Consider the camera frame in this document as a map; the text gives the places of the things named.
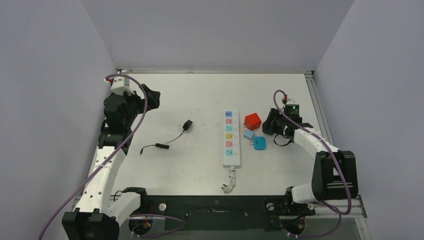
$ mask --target white power strip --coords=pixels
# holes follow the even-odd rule
[[[223,151],[222,166],[224,168],[240,167],[240,129],[239,112],[223,111]]]

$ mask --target white wall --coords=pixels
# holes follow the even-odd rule
[[[118,68],[314,70],[354,0],[81,0]]]
[[[375,240],[423,239],[424,1],[356,0],[315,80]]]
[[[114,66],[80,0],[3,1],[0,33],[0,233],[32,240],[88,174]]]

